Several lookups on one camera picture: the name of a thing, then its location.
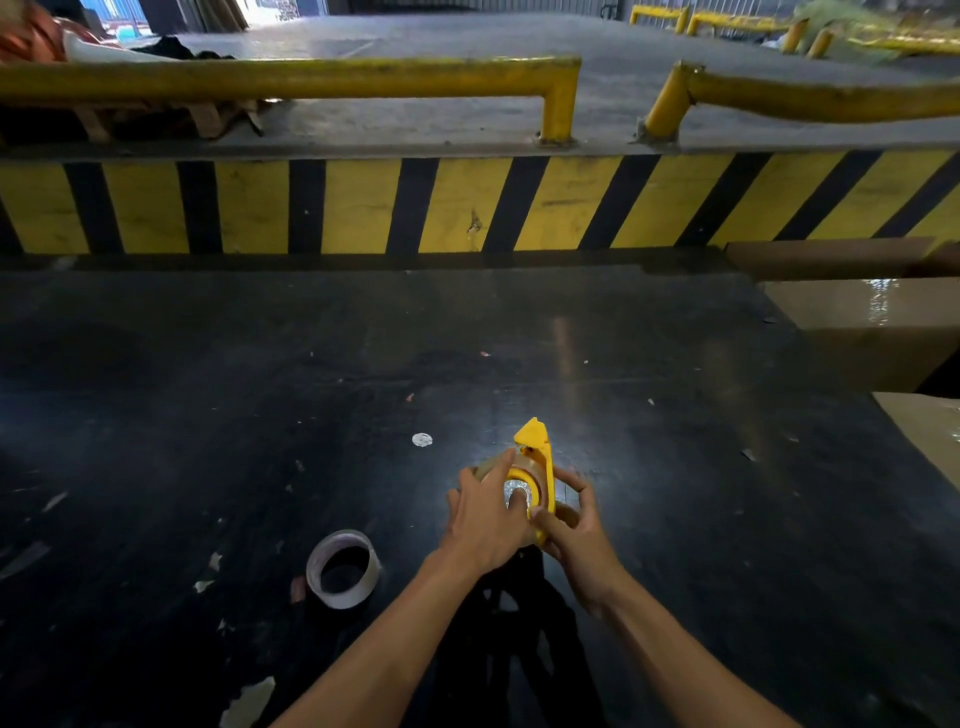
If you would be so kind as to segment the person's left hand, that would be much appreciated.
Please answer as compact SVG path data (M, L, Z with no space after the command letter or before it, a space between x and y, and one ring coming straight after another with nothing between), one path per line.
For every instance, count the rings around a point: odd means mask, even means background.
M473 581L502 567L524 546L527 525L510 525L502 495L514 449L507 448L483 481L465 467L447 494L450 517L441 551Z

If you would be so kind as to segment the person's right hand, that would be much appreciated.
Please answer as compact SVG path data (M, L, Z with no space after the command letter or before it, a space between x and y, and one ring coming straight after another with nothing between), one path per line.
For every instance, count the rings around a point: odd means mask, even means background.
M543 550L558 561L582 607L601 617L626 570L604 531L593 486L572 470L555 467L554 473L577 493L580 519L574 527L561 520L561 537Z

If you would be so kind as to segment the brown packing tape roll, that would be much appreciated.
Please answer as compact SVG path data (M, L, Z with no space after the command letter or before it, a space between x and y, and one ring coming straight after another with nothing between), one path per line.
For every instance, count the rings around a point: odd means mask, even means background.
M547 473L546 466L531 457L532 451L515 450L511 468L505 476L502 484L502 496L505 507L509 509L513 493L520 491L524 495L526 508L540 507L547 510L548 506L552 508L555 515L568 523L571 528L578 525L580 520L579 501L570 500L566 496L572 496L568 485L557 481L558 494L548 498L547 492ZM474 478L478 481L485 480L491 470L496 466L499 455L493 455L472 469ZM548 537L545 532L535 529L528 523L528 529L524 541L524 546L529 547L534 544L544 549Z

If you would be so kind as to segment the yellow tape dispenser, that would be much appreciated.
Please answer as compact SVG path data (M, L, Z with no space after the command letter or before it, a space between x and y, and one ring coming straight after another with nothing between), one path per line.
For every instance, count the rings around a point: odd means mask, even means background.
M554 472L554 461L552 445L549 440L546 425L538 418L531 418L522 428L513 436L513 451L532 452L530 455L537 462L545 466L547 474L547 493L548 499L553 500L556 494L556 477ZM515 454L511 455L510 468L513 465Z

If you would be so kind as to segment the person's left forearm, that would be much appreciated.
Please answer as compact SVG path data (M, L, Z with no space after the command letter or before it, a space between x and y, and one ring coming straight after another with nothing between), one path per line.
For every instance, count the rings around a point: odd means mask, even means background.
M480 576L442 547L270 728L399 728L450 624Z

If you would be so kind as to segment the person's right forearm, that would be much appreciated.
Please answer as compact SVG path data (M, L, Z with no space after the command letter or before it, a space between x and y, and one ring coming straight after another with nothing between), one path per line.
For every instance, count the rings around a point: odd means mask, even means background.
M679 728L801 728L718 661L623 569L598 594L603 616Z

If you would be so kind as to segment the empty white tape roll core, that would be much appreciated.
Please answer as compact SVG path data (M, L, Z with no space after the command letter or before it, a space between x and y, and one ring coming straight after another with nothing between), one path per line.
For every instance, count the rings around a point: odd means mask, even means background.
M366 568L350 588L332 591L324 588L324 568L341 552L360 549L366 552ZM341 529L323 538L311 551L305 568L306 583L311 592L327 608L347 611L366 601L377 588L381 564L374 545L366 534L354 529Z

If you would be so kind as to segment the yellow black striped dock edge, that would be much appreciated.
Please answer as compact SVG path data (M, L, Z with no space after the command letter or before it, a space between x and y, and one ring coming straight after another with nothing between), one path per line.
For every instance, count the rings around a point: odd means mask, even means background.
M0 164L0 256L960 241L960 151Z

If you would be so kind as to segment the large torn paper scrap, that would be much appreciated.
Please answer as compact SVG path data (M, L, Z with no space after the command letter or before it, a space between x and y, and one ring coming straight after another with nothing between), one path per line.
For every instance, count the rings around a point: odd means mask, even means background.
M245 685L240 695L222 712L219 728L253 728L265 711L276 688L274 676Z

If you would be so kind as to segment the brown cardboard box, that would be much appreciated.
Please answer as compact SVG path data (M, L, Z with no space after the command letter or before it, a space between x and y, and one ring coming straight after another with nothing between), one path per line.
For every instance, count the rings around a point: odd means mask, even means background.
M960 397L960 276L760 287L850 388Z
M960 492L960 398L873 392L901 433Z

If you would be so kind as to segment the wooden pallet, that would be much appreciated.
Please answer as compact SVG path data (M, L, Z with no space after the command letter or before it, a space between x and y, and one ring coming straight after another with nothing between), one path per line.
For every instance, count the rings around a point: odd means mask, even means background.
M202 103L80 103L70 111L95 143L161 140L220 140L246 125L262 138L266 129L258 101Z

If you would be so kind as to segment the green netting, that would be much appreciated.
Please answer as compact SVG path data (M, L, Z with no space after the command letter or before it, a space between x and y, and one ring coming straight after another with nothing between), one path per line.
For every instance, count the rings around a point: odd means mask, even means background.
M807 18L813 34L831 26L960 29L960 0L798 0L792 18Z

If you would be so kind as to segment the white sack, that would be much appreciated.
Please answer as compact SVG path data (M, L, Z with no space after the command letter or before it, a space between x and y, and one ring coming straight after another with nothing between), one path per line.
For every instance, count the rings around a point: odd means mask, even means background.
M62 30L64 56L68 63L87 65L132 65L132 64L172 64L177 58L102 44L94 38L85 40L77 32Z

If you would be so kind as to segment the bent yellow guard rail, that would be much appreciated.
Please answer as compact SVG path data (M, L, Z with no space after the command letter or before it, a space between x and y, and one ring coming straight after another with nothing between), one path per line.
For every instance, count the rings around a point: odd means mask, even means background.
M690 110L714 106L754 116L827 125L960 117L960 78L898 86L839 86L722 75L680 61L637 121L644 143L673 143Z

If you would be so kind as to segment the small yellow guard rail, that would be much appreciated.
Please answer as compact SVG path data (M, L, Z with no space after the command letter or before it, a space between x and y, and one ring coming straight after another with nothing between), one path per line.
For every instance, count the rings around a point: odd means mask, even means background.
M664 6L650 4L634 4L630 8L629 25L650 25L658 28L672 27L676 35L688 32L692 9L690 5Z
M866 25L823 27L806 51L806 57L824 59L837 40L861 51L960 58L960 29L897 30Z
M752 16L714 13L698 10L686 22L684 35L695 38L703 28L730 31L735 36L760 41L784 55L794 55L808 30L808 18L781 19L772 16Z

